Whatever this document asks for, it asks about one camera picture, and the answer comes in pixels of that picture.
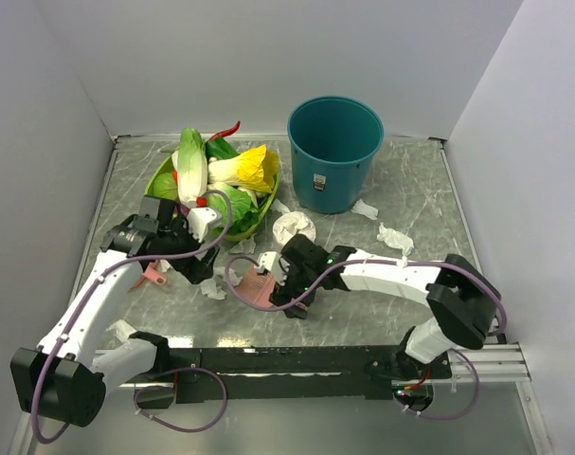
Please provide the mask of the dark green pepper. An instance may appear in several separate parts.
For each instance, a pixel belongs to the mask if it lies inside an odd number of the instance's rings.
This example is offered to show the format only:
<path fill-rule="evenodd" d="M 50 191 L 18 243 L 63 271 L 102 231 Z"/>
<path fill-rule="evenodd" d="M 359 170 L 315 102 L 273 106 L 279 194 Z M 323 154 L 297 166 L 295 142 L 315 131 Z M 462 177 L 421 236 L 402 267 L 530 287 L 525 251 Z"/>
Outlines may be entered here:
<path fill-rule="evenodd" d="M 231 159 L 238 156 L 236 149 L 229 144 L 223 137 L 211 139 L 206 143 L 207 159 L 215 158 L 217 160 Z"/>

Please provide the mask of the paper scrap right side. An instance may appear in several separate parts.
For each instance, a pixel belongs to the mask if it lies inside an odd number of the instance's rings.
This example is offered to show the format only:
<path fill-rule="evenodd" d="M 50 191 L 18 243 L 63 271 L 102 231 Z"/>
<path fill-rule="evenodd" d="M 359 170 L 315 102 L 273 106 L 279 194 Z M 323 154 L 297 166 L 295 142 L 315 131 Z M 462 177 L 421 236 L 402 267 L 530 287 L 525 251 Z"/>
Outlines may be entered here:
<path fill-rule="evenodd" d="M 377 240 L 390 248 L 400 250 L 405 257 L 414 249 L 414 242 L 408 235 L 386 227 L 383 223 L 378 227 Z"/>

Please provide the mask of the white tissue roll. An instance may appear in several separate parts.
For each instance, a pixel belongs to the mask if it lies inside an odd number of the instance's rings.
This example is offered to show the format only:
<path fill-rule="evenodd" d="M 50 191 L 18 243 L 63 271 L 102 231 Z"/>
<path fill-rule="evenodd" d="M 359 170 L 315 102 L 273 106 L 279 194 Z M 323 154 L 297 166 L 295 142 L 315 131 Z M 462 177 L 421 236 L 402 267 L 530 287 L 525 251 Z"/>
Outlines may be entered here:
<path fill-rule="evenodd" d="M 310 241 L 316 240 L 316 227 L 312 219 L 301 211 L 282 214 L 274 223 L 273 237 L 277 246 L 285 246 L 295 235 L 302 234 Z"/>

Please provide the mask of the pink hand brush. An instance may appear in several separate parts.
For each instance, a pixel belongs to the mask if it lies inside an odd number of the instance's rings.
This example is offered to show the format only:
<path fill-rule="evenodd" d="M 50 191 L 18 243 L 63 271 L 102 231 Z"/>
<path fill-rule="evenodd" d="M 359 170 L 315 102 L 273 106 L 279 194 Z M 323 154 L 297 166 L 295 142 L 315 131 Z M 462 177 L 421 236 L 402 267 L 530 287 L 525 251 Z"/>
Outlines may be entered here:
<path fill-rule="evenodd" d="M 249 301 L 254 306 L 260 307 L 263 311 L 278 311 L 278 307 L 275 307 L 269 301 L 270 294 L 273 291 L 275 284 L 275 281 L 270 274 L 258 274 L 254 267 L 251 266 L 243 276 L 239 285 L 232 286 L 230 283 L 228 284 L 239 296 Z"/>

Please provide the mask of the yellow white cabbage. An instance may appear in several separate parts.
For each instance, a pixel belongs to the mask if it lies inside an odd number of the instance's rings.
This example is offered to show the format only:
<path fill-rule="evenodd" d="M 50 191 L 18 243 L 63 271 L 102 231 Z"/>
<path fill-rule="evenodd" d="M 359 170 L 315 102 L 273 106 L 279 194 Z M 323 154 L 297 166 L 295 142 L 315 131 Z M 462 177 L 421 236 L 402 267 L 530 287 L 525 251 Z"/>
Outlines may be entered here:
<path fill-rule="evenodd" d="M 252 191 L 271 193 L 279 173 L 279 155 L 265 144 L 229 159 L 215 160 L 207 166 L 209 183 L 225 183 Z"/>

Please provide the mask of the paper scrap front left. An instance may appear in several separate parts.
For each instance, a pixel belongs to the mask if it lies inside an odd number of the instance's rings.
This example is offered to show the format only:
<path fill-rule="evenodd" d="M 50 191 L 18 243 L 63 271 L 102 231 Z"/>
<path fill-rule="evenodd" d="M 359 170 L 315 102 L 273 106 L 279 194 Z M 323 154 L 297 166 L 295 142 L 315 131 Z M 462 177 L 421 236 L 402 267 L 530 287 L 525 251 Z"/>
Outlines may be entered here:
<path fill-rule="evenodd" d="M 119 319 L 112 323 L 106 332 L 109 333 L 114 339 L 120 343 L 127 341 L 132 334 L 136 332 L 136 328 L 126 322 L 124 319 Z"/>

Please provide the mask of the pink dustpan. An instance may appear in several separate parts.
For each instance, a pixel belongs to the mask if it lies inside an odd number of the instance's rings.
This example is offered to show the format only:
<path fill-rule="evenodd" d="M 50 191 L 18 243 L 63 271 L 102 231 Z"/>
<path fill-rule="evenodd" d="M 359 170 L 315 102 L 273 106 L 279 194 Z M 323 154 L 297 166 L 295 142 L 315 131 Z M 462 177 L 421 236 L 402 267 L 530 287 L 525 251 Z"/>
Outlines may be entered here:
<path fill-rule="evenodd" d="M 167 277 L 164 273 L 158 270 L 159 262 L 150 262 L 144 272 L 140 275 L 137 281 L 132 285 L 132 288 L 137 288 L 144 282 L 152 282 L 157 285 L 165 285 Z"/>

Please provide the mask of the paper scrap behind roll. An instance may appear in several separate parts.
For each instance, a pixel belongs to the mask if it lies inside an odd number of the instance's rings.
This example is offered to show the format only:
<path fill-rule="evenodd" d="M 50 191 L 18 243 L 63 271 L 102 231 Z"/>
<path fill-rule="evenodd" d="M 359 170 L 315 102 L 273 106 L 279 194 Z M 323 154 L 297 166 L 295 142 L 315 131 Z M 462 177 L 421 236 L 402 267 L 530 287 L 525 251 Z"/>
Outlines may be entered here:
<path fill-rule="evenodd" d="M 291 210 L 284 205 L 280 200 L 275 199 L 270 207 L 271 210 L 276 211 L 281 214 L 289 213 Z"/>

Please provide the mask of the green leafy bok choy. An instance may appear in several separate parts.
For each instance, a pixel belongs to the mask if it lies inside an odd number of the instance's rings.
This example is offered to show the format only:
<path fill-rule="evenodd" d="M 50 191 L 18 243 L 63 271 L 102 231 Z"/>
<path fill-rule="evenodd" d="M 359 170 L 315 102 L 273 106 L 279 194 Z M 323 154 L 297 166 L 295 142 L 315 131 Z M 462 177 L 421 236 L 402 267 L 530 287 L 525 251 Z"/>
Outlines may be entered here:
<path fill-rule="evenodd" d="M 231 224 L 227 232 L 229 235 L 246 232 L 260 220 L 261 211 L 247 192 L 219 182 L 207 186 L 207 205 L 221 213 L 223 218 L 221 227 L 227 220 L 227 203 L 220 194 L 210 193 L 210 191 L 220 191 L 229 199 L 232 212 Z"/>

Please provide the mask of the paper scrap centre upper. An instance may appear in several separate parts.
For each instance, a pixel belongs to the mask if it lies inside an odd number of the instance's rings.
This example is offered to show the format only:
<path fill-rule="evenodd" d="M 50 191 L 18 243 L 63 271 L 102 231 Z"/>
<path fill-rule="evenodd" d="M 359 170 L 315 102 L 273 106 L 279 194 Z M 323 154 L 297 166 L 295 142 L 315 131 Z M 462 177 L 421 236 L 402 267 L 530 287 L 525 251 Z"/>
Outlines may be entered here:
<path fill-rule="evenodd" d="M 229 282 L 232 286 L 239 285 L 243 279 L 243 277 L 238 275 L 232 268 L 226 269 L 224 266 L 215 266 L 213 271 L 215 275 Z"/>

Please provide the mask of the paper scrap near bucket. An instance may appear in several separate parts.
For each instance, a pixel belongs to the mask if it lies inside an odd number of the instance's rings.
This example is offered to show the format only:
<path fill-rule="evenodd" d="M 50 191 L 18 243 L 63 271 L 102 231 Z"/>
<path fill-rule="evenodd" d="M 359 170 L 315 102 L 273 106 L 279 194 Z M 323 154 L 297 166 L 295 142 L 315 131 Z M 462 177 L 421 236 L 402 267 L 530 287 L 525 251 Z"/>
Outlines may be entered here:
<path fill-rule="evenodd" d="M 350 211 L 355 214 L 365 216 L 372 221 L 376 221 L 378 219 L 379 210 L 365 203 L 362 199 L 357 200 Z"/>

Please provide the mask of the paper scrap centre lower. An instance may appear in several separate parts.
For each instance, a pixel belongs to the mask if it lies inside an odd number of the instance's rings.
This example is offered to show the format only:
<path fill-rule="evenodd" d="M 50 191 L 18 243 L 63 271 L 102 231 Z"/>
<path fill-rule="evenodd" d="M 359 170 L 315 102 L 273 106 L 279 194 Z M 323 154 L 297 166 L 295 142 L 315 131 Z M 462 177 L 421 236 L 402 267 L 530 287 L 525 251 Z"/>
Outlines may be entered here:
<path fill-rule="evenodd" d="M 201 293 L 212 300 L 224 300 L 226 292 L 216 282 L 215 279 L 207 279 L 199 284 Z"/>

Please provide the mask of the green vegetable basket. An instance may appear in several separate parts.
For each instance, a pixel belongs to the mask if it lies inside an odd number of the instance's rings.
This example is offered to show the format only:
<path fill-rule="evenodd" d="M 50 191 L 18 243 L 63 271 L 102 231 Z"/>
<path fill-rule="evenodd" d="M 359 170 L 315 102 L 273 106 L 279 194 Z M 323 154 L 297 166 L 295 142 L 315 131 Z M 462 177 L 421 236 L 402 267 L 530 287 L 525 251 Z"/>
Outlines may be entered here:
<path fill-rule="evenodd" d="M 164 174 L 171 174 L 171 178 L 174 179 L 174 168 L 171 162 L 171 157 L 167 157 L 161 165 L 157 168 L 153 177 L 149 181 L 145 194 L 148 196 L 156 196 L 157 191 L 154 189 L 156 182 L 160 182 L 159 189 L 162 190 L 164 194 L 171 195 L 173 188 L 176 183 L 172 184 L 164 177 Z M 257 209 L 253 208 L 247 212 L 242 219 L 236 221 L 237 211 L 233 210 L 233 224 L 231 225 L 228 233 L 225 235 L 225 239 L 228 242 L 240 242 L 244 239 L 252 236 L 266 215 L 267 211 L 271 208 L 273 202 L 275 201 L 277 191 L 279 189 L 279 174 L 276 173 L 273 177 L 273 186 L 270 193 L 264 193 L 258 198 L 259 207 Z"/>

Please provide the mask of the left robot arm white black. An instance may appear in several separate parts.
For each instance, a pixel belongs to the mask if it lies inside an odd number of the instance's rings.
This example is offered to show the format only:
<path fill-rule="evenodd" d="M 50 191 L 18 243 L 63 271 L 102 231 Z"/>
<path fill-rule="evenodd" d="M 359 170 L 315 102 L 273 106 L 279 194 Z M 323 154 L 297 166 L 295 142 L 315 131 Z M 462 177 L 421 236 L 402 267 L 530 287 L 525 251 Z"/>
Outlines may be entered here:
<path fill-rule="evenodd" d="M 169 262 L 192 283 L 210 278 L 219 248 L 205 238 L 223 220 L 216 209 L 182 213 L 171 200 L 146 196 L 138 213 L 103 236 L 89 277 L 61 319 L 36 348 L 18 349 L 10 361 L 19 405 L 33 423 L 45 417 L 86 427 L 123 383 L 169 374 L 165 337 L 136 332 L 105 355 L 96 354 L 99 339 L 153 262 Z"/>

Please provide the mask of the round green cabbage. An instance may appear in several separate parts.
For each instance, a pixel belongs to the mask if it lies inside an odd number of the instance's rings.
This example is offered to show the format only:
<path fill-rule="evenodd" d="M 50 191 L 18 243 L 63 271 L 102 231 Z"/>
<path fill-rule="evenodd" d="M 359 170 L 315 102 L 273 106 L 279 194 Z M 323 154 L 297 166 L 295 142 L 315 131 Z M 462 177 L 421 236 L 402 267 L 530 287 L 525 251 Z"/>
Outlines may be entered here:
<path fill-rule="evenodd" d="M 173 201 L 178 198 L 178 186 L 176 177 L 173 175 L 173 173 L 161 173 L 154 179 L 152 195 L 154 197 Z"/>

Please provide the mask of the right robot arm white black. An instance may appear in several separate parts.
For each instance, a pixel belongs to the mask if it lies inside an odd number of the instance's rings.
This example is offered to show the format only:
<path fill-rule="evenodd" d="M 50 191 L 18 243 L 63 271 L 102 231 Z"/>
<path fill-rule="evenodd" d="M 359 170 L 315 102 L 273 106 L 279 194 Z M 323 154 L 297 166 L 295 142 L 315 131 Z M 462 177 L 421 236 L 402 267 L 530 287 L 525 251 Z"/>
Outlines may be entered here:
<path fill-rule="evenodd" d="M 369 291 L 416 302 L 432 316 L 410 328 L 387 360 L 375 361 L 391 379 L 426 376 L 447 351 L 479 350 L 495 318 L 504 316 L 499 292 L 463 257 L 442 261 L 392 259 L 352 246 L 327 251 L 294 236 L 281 251 L 259 256 L 260 273 L 272 275 L 270 302 L 289 318 L 305 319 L 316 288 Z"/>

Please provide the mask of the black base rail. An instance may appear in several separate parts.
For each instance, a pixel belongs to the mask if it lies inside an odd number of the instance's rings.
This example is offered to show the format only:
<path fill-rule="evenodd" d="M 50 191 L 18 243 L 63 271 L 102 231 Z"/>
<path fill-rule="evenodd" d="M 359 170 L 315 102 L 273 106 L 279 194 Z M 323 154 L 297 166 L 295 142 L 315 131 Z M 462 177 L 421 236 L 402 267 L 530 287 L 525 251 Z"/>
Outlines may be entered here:
<path fill-rule="evenodd" d="M 448 355 L 424 365 L 398 346 L 322 346 L 255 348 L 172 348 L 160 372 L 140 373 L 131 383 L 177 383 L 176 402 L 202 403 L 223 397 L 215 379 L 198 372 L 175 374 L 198 367 L 217 374 L 227 397 L 278 399 L 362 396 L 390 400 L 392 387 L 428 376 L 452 377 Z"/>

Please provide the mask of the red chili pepper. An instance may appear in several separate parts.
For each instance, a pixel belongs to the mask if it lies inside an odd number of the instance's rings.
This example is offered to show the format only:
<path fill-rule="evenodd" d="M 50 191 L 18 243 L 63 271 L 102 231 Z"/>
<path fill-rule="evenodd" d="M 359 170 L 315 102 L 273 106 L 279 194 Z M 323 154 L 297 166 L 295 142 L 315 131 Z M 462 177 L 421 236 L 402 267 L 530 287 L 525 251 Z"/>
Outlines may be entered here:
<path fill-rule="evenodd" d="M 240 127 L 241 127 L 241 123 L 239 121 L 237 121 L 232 127 L 224 129 L 224 130 L 219 131 L 219 132 L 215 133 L 214 135 L 212 135 L 208 139 L 208 141 L 215 140 L 215 139 L 220 138 L 220 137 L 232 136 L 233 134 L 235 134 L 236 132 L 239 131 Z"/>

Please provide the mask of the teal plastic bucket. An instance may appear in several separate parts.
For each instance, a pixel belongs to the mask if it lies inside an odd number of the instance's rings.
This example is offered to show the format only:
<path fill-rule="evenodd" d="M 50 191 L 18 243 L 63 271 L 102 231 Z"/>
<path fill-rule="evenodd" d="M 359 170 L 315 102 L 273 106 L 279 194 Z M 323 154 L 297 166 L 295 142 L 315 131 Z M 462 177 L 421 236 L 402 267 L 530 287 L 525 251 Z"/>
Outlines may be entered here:
<path fill-rule="evenodd" d="M 318 97 L 296 107 L 287 133 L 299 204 L 324 214 L 350 209 L 384 141 L 377 114 L 357 100 Z"/>

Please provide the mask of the green white napa cabbage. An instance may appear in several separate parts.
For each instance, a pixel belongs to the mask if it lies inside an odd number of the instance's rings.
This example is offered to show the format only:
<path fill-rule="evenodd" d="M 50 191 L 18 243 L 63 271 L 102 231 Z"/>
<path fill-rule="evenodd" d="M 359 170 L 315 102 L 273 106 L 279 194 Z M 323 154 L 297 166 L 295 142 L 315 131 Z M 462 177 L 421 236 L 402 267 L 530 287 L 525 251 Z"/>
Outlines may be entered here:
<path fill-rule="evenodd" d="M 194 128 L 185 128 L 179 146 L 171 156 L 177 173 L 178 199 L 189 209 L 197 206 L 197 199 L 207 190 L 206 145 Z"/>

